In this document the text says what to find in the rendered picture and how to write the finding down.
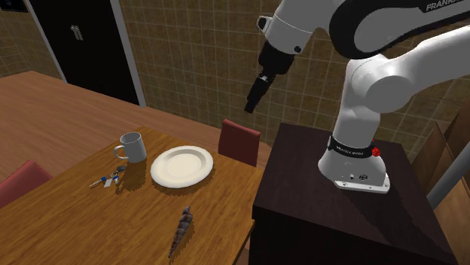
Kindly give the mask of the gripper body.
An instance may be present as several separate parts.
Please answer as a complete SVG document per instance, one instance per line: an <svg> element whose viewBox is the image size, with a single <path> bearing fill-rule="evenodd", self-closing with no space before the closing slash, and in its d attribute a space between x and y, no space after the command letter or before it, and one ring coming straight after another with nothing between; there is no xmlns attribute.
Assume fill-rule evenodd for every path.
<svg viewBox="0 0 470 265"><path fill-rule="evenodd" d="M258 78L264 82L272 82L277 75L285 75L294 62L295 55L284 53L265 41L258 57L258 64L262 67Z"/></svg>

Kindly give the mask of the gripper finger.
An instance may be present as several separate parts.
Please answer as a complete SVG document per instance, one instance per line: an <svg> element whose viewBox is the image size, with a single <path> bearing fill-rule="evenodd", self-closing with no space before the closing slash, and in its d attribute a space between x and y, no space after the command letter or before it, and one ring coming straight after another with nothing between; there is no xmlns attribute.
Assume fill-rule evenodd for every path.
<svg viewBox="0 0 470 265"><path fill-rule="evenodd" d="M252 113L255 107L260 102L261 98L266 94L270 85L273 83L273 78L266 75L259 75L247 96L247 103L244 111Z"/></svg>

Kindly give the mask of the dark red chair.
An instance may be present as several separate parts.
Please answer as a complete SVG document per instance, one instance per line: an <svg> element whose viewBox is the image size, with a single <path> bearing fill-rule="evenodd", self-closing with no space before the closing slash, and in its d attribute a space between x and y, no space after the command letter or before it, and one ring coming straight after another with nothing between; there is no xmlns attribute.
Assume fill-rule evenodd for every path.
<svg viewBox="0 0 470 265"><path fill-rule="evenodd" d="M52 178L53 176L34 160L27 160L0 183L0 209Z"/></svg>
<svg viewBox="0 0 470 265"><path fill-rule="evenodd" d="M256 167L260 135L256 130L224 119L218 141L218 153Z"/></svg>

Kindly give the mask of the white plate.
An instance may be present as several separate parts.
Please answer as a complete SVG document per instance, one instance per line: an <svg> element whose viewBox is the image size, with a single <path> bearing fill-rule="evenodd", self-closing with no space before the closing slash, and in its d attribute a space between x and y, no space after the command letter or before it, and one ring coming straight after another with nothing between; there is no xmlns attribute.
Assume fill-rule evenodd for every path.
<svg viewBox="0 0 470 265"><path fill-rule="evenodd" d="M183 145L160 154L151 165L151 177L163 187L185 188L204 180L213 165L212 155L207 150Z"/></svg>

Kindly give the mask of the dark brown robot stand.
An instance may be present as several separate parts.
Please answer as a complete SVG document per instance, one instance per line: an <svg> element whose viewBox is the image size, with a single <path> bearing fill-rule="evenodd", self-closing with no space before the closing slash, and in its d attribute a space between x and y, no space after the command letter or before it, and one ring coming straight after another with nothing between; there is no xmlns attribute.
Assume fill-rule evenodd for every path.
<svg viewBox="0 0 470 265"><path fill-rule="evenodd" d="M400 144L378 141L388 193L341 190L329 132L283 123L252 206L249 265L458 265Z"/></svg>

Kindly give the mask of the grey mug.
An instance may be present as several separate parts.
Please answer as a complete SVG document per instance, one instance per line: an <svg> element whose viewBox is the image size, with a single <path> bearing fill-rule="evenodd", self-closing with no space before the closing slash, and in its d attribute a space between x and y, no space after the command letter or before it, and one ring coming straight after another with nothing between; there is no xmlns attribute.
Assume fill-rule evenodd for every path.
<svg viewBox="0 0 470 265"><path fill-rule="evenodd" d="M117 154L118 149L123 149L125 156ZM140 163L146 159L147 153L139 132L128 132L120 137L120 145L114 148L116 158L127 160L129 163Z"/></svg>

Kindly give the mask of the long spiral seashell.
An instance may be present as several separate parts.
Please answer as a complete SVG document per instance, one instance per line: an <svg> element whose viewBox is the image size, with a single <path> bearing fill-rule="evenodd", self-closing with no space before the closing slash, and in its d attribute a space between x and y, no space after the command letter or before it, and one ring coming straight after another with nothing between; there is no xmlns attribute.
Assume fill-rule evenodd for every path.
<svg viewBox="0 0 470 265"><path fill-rule="evenodd" d="M185 235L187 229L189 228L192 220L193 214L191 213L191 207L187 206L182 211L182 216L179 219L179 224L175 230L175 235L170 246L168 258L171 258L172 254L176 250L178 244L181 242L183 236Z"/></svg>

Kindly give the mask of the bunch of keys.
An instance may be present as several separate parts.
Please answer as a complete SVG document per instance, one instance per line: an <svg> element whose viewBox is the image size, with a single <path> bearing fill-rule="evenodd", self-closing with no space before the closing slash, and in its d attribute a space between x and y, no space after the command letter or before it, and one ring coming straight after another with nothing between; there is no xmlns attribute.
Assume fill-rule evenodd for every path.
<svg viewBox="0 0 470 265"><path fill-rule="evenodd" d="M117 184L121 178L121 173L125 172L126 166L119 166L109 176L102 176L98 181L93 182L90 187L95 187L99 184L103 184L104 187L110 187L111 183Z"/></svg>

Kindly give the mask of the wooden table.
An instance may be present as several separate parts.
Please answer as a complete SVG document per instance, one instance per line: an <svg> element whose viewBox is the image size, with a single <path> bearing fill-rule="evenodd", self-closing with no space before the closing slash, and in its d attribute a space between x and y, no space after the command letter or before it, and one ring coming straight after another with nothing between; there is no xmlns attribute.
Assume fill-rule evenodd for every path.
<svg viewBox="0 0 470 265"><path fill-rule="evenodd" d="M0 265L234 265L254 225L263 172L213 154L206 179L161 187L151 164L182 140L139 131L147 159L128 166L118 184L90 187L121 163L107 147L0 209ZM193 220L168 258L187 206Z"/></svg>

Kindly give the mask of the black door with grey frame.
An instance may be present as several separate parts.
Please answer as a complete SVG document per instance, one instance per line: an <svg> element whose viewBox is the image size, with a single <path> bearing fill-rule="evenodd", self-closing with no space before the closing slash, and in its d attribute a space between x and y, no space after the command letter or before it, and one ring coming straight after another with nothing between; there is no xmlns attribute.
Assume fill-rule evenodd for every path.
<svg viewBox="0 0 470 265"><path fill-rule="evenodd" d="M25 0L61 78L146 106L119 0Z"/></svg>

